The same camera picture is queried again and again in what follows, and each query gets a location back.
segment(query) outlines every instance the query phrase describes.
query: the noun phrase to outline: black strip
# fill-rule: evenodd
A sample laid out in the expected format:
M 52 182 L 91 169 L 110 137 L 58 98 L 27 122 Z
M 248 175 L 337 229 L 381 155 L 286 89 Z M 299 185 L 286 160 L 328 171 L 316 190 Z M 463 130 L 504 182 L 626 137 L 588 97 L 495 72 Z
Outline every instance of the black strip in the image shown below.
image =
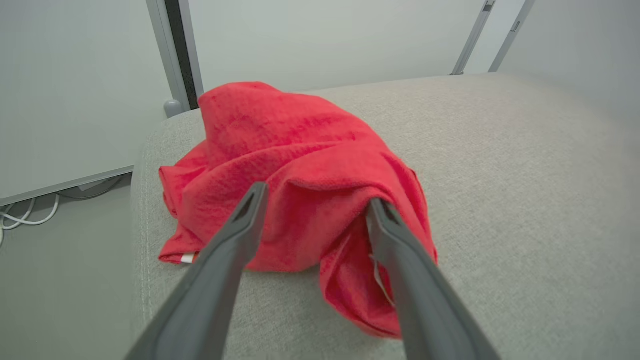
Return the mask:
M 196 87 L 193 84 L 193 73 L 191 72 L 191 62 L 189 61 L 189 51 L 187 50 L 187 41 L 184 38 L 184 26 L 182 26 L 182 15 L 180 14 L 180 3 L 178 0 L 164 0 L 166 5 L 166 13 L 169 16 L 169 25 L 173 34 L 173 43 L 175 51 L 178 54 L 178 63 L 182 71 L 184 80 L 184 88 L 187 90 L 187 98 L 189 99 L 189 107 L 193 109 L 199 108 L 198 96 L 196 95 Z

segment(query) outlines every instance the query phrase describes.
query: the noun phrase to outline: cloth fold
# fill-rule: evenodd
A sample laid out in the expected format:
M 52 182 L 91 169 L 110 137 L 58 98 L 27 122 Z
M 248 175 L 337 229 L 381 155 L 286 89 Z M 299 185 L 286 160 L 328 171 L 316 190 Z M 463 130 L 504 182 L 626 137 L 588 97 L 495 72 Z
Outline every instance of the cloth fold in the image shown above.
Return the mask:
M 199 104 L 206 140 L 159 170 L 165 204 L 178 220 L 159 259 L 191 261 L 249 187 L 265 181 L 264 231 L 247 268 L 299 272 L 319 263 L 331 306 L 371 335 L 400 338 L 396 311 L 374 277 L 364 211 L 372 198 L 391 202 L 436 261 L 415 173 L 367 124 L 320 97 L 232 83 Z

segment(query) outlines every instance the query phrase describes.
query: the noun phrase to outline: red cloth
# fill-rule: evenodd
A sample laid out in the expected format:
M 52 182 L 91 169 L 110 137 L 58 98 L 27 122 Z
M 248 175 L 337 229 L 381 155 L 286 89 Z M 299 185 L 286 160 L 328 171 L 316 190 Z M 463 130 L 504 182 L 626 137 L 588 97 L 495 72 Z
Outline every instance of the red cloth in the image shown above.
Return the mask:
M 207 139 L 160 168 L 164 201 L 178 219 L 160 260 L 180 263 L 204 248 L 249 187 L 266 181 L 264 232 L 248 269 L 299 272 L 319 263 L 329 304 L 369 334 L 399 338 L 397 314 L 374 278 L 364 210 L 375 197 L 393 203 L 435 260 L 415 173 L 367 124 L 320 97 L 234 83 L 199 104 Z

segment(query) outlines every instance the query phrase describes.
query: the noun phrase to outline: seat cushion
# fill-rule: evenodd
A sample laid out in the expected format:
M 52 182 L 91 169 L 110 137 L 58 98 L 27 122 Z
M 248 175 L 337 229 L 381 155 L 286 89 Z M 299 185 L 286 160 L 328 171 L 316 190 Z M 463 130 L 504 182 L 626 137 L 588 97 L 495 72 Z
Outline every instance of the seat cushion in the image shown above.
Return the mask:
M 570 94 L 503 74 L 320 90 L 412 167 L 440 268 L 506 359 L 640 354 L 637 133 Z M 138 335 L 186 271 L 157 260 L 176 221 L 157 170 L 204 139 L 199 110 L 148 138 L 132 182 Z M 327 305 L 317 269 L 243 275 L 228 358 L 402 359 Z

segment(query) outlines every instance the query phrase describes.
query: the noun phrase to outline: sofa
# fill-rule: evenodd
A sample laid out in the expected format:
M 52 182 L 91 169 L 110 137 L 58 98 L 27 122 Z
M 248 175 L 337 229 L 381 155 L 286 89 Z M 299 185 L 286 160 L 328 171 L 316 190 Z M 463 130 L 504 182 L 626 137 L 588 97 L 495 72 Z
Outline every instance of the sofa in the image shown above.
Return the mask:
M 501 73 L 318 90 L 416 172 L 439 267 L 504 359 L 640 358 L 637 132 L 562 88 Z M 158 168 L 204 139 L 200 110 L 158 125 L 132 180 L 133 336 L 189 265 L 157 256 L 177 221 Z M 245 272 L 227 359 L 404 359 L 324 300 L 317 268 Z

